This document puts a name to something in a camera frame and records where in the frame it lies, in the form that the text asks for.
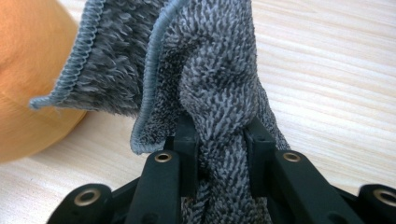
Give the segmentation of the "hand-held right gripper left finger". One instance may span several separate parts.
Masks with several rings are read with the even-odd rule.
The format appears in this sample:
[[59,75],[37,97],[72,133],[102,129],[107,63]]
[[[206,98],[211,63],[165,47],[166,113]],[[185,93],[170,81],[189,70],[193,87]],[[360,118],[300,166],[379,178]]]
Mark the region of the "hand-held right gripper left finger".
[[181,224],[181,199],[198,186],[198,145],[192,118],[181,115],[163,150],[148,156],[125,224]]

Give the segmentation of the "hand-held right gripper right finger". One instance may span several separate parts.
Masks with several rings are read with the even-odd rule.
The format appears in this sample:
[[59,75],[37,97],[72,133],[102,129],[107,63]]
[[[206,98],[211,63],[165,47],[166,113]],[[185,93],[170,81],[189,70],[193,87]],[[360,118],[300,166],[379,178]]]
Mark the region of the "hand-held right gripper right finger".
[[274,224],[363,224],[303,154],[279,150],[262,123],[244,129],[251,195],[268,200]]

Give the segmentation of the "grey towel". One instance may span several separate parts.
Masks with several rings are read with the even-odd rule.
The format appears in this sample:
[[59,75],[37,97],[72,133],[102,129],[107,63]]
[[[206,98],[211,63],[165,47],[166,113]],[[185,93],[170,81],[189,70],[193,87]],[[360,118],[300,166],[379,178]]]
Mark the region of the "grey towel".
[[136,154],[161,149],[188,114],[200,179],[182,223],[271,224],[248,186],[244,128],[258,119],[289,145],[257,74],[251,0],[87,0],[54,89],[30,105],[132,116]]

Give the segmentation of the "orange plush toy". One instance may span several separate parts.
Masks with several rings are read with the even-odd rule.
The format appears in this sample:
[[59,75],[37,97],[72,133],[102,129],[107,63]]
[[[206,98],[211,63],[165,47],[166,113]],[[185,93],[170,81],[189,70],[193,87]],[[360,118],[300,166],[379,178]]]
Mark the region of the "orange plush toy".
[[54,87],[76,33],[57,0],[0,0],[0,163],[54,145],[85,116],[29,107],[31,98]]

